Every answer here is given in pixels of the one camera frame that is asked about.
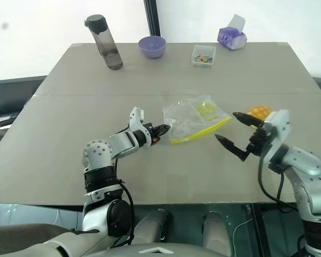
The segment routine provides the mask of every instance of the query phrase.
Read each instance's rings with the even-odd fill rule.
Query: table
[[[0,143],[0,202],[81,205],[81,153],[93,139],[123,129],[134,106],[145,122],[163,123],[162,107],[209,94],[225,111],[255,105],[288,109],[287,141],[321,156],[321,91],[287,43],[247,43],[229,51],[216,43],[212,69],[193,67],[195,44],[169,43],[160,59],[137,44],[118,44],[124,67],[111,71],[94,44],[73,44]],[[233,119],[218,131],[245,147],[253,130]],[[257,183],[258,157],[244,163],[208,134],[171,146],[167,136],[119,161],[118,177],[136,204],[268,202]],[[275,195],[279,176],[264,185]],[[282,199],[294,201],[286,180]]]

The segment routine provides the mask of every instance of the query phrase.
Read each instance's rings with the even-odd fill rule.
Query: water bottle
[[[98,51],[104,58],[108,68],[118,70],[123,66],[119,51],[109,31],[105,17],[100,14],[89,16],[85,21],[94,37]]]

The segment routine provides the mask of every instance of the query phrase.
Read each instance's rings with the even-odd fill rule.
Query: black bottle cap
[[[105,17],[100,14],[91,15],[85,21],[85,26],[90,29],[90,31],[95,34],[99,34],[100,32],[104,32],[108,29],[108,25]]]

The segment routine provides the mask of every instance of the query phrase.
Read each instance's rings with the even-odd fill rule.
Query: tissue box
[[[218,34],[218,42],[229,50],[243,48],[246,44],[246,35],[236,28],[226,27],[221,28]]]

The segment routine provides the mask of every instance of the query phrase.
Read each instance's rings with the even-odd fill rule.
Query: purple bowl
[[[164,54],[166,41],[160,36],[147,36],[141,39],[138,45],[146,57],[154,59]]]

